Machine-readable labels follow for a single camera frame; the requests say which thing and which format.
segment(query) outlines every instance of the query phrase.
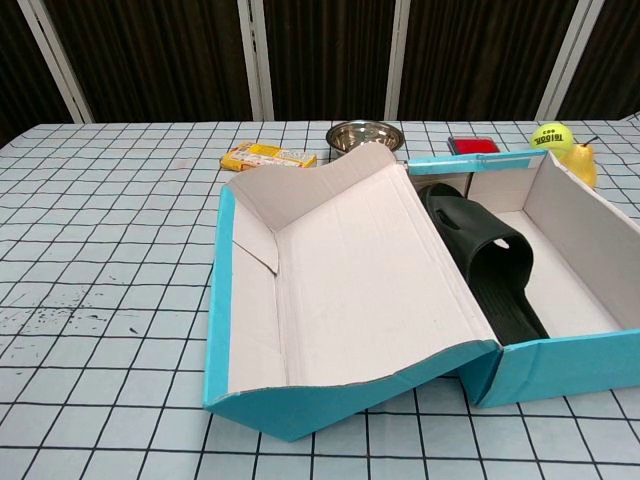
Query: stainless steel bowl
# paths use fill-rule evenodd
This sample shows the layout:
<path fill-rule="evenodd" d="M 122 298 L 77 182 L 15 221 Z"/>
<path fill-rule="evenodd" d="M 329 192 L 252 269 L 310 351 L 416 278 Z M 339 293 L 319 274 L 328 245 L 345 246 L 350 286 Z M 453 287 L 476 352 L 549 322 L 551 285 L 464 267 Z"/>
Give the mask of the stainless steel bowl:
<path fill-rule="evenodd" d="M 382 143 L 395 151 L 404 143 L 404 135 L 396 127 L 384 122 L 352 120 L 335 125 L 327 132 L 327 143 L 347 153 L 363 143 Z"/>

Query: tennis ball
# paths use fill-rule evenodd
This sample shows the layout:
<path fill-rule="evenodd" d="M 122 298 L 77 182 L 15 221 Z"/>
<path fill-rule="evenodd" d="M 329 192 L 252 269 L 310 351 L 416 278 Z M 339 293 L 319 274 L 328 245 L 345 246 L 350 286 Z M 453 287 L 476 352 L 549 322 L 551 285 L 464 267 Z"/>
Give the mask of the tennis ball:
<path fill-rule="evenodd" d="M 545 123 L 533 132 L 529 145 L 551 150 L 559 160 L 573 148 L 573 133 L 561 123 Z"/>

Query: yellow pear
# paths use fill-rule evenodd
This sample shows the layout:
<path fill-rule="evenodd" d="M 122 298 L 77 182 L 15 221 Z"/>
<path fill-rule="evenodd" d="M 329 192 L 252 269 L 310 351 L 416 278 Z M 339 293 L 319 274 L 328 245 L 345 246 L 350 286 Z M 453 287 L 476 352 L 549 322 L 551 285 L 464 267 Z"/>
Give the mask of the yellow pear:
<path fill-rule="evenodd" d="M 596 164 L 593 160 L 593 147 L 589 143 L 596 138 L 598 137 L 592 138 L 587 143 L 574 146 L 560 160 L 560 163 L 591 188 L 596 186 L 598 175 L 596 173 Z"/>

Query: dark curtain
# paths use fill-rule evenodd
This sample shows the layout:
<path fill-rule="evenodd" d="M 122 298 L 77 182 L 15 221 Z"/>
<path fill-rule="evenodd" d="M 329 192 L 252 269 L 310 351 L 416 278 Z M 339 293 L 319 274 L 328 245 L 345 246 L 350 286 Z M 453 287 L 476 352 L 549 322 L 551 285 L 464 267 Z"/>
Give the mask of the dark curtain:
<path fill-rule="evenodd" d="M 381 119 L 394 0 L 265 0 L 276 119 Z"/>
<path fill-rule="evenodd" d="M 235 1 L 45 3 L 96 121 L 251 118 Z"/>
<path fill-rule="evenodd" d="M 0 46 L 0 148 L 34 125 L 71 122 L 15 0 L 0 8 Z"/>
<path fill-rule="evenodd" d="M 607 0 L 558 118 L 620 119 L 640 110 L 640 2 Z"/>
<path fill-rule="evenodd" d="M 576 3 L 411 2 L 398 118 L 533 119 Z"/>

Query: checkered tablecloth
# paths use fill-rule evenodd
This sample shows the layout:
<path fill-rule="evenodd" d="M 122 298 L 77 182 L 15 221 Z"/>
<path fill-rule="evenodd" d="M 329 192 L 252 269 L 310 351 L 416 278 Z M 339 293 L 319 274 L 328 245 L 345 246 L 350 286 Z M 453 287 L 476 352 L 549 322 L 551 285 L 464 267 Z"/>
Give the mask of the checkered tablecloth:
<path fill-rule="evenodd" d="M 640 123 L 566 123 L 640 221 Z M 538 126 L 397 125 L 400 160 Z M 640 389 L 476 409 L 451 375 L 294 443 L 200 408 L 219 159 L 258 140 L 323 164 L 330 126 L 41 125 L 0 150 L 0 478 L 640 478 Z"/>

